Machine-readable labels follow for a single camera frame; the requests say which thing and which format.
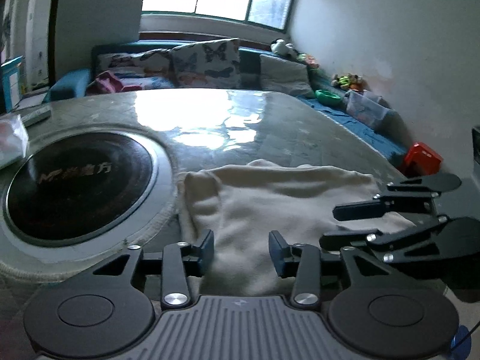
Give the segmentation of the black round induction cooktop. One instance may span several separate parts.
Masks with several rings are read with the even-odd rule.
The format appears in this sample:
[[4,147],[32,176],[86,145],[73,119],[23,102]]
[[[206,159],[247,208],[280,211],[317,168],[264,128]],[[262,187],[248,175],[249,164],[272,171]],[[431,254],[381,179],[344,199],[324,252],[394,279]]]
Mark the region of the black round induction cooktop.
[[11,180],[4,212],[22,241],[63,247],[108,232],[133,213],[158,165],[131,135],[81,133],[32,154]]

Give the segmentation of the green bowl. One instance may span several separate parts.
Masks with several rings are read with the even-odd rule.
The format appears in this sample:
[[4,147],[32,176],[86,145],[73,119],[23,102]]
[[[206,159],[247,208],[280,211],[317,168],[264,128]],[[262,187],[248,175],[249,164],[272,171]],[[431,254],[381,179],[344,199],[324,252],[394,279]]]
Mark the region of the green bowl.
[[342,103],[343,97],[338,96],[326,89],[318,89],[315,91],[316,99],[320,104],[327,107],[337,107]]

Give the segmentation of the butterfly pillow upright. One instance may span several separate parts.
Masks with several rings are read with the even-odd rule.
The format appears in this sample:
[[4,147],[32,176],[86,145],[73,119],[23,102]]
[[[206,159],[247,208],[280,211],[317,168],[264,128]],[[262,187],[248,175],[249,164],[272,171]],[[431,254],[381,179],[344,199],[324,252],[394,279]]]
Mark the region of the butterfly pillow upright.
[[239,89],[240,41],[200,41],[171,50],[176,81],[182,88]]

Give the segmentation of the orange green plush toy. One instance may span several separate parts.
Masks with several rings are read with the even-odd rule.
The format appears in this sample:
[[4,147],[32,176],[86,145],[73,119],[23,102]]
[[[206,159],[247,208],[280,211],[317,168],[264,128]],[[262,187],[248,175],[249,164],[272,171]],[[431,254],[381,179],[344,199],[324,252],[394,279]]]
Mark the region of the orange green plush toy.
[[320,64],[318,61],[310,54],[300,53],[298,55],[298,61],[306,64],[310,69],[318,69]]

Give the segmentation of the clear plastic storage box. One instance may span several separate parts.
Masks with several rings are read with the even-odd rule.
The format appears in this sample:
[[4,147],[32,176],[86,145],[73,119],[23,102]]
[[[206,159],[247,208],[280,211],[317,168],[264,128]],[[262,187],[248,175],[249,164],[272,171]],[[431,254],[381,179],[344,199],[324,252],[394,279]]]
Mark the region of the clear plastic storage box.
[[382,128],[391,110],[370,98],[349,90],[346,93],[346,113],[374,131]]

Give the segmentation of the red plastic stool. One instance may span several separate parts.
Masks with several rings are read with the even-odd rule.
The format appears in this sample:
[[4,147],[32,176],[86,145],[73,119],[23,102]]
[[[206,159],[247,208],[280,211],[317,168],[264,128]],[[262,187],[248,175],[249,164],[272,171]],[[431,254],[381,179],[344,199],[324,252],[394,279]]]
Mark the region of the red plastic stool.
[[403,174],[430,176],[439,172],[443,158],[423,142],[415,142],[403,158]]

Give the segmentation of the cream sweater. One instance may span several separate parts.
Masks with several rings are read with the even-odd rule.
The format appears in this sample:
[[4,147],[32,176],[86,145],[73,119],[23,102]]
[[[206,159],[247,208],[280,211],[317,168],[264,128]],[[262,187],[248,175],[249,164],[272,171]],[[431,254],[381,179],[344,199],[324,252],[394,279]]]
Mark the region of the cream sweater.
[[277,276],[268,235],[317,245],[329,231],[378,229],[397,233],[412,222],[397,213],[341,224],[336,205],[366,201],[379,191],[372,175],[335,166],[279,166],[264,159],[180,176],[179,219],[185,241],[204,229],[214,233],[214,260],[202,278],[191,278],[194,294],[265,296],[287,294],[291,279]]

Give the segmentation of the pink garment on sofa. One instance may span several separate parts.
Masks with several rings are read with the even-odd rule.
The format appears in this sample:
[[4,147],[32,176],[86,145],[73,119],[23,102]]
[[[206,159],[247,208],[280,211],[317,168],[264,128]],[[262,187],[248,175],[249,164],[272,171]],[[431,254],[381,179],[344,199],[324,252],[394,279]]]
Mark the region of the pink garment on sofa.
[[109,71],[100,73],[95,78],[94,84],[99,94],[115,94],[124,91],[123,83]]

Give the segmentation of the blue white cabinet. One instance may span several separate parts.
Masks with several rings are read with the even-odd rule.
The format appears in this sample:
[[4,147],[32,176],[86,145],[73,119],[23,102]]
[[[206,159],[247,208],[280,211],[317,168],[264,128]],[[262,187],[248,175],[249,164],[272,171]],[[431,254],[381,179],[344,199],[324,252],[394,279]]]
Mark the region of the blue white cabinet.
[[22,56],[12,58],[1,65],[1,87],[3,89],[6,112],[16,109],[21,101]]

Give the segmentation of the butterfly pillow lying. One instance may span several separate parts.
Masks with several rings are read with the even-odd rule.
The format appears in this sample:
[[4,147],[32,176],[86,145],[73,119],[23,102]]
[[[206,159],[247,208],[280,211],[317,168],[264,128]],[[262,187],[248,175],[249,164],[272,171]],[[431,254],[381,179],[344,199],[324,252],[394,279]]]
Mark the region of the butterfly pillow lying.
[[107,53],[97,57],[98,72],[114,72],[121,77],[165,77],[172,74],[168,49],[150,49],[140,53]]

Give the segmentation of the grey cushion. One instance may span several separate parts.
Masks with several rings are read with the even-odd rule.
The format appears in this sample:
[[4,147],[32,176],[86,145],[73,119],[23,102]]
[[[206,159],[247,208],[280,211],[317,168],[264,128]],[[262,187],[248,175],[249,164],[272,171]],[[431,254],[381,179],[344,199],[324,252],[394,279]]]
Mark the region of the grey cushion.
[[279,92],[293,97],[314,97],[305,65],[270,55],[260,55],[259,60],[260,85],[263,91]]

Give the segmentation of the green yellow plush toys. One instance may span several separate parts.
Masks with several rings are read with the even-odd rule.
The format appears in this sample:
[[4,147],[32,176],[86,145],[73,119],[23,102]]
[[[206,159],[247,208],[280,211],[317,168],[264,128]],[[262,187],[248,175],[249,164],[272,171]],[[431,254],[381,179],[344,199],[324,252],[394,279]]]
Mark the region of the green yellow plush toys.
[[362,92],[364,90],[364,81],[362,76],[348,73],[346,75],[339,76],[335,74],[331,80],[331,86],[339,88],[344,91]]

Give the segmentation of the grey remote control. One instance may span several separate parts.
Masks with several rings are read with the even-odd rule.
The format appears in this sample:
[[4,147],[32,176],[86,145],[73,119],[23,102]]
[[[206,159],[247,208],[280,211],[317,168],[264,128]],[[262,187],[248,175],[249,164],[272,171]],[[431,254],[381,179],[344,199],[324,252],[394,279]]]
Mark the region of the grey remote control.
[[37,108],[34,111],[30,111],[29,113],[26,113],[25,115],[22,115],[21,121],[24,125],[24,127],[28,128],[32,125],[35,125],[45,119],[48,119],[52,115],[52,109],[50,106],[42,106],[40,108]]

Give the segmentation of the panda plush toy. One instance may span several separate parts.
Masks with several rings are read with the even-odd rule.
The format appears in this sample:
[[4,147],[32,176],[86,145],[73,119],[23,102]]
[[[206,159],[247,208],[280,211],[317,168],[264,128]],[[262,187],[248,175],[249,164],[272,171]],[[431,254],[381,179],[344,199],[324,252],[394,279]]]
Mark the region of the panda plush toy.
[[278,38],[270,44],[272,53],[285,59],[297,59],[298,52],[295,47],[286,40]]

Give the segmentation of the blue sofa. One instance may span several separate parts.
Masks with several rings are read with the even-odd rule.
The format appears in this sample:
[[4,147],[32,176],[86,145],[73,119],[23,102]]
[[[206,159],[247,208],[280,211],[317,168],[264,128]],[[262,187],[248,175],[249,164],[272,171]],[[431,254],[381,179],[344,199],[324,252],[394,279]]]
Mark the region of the blue sofa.
[[62,76],[47,101],[147,89],[201,88],[277,91],[299,98],[374,147],[395,166],[407,150],[388,128],[395,112],[377,99],[328,90],[313,68],[238,39],[137,41],[95,46],[90,67]]

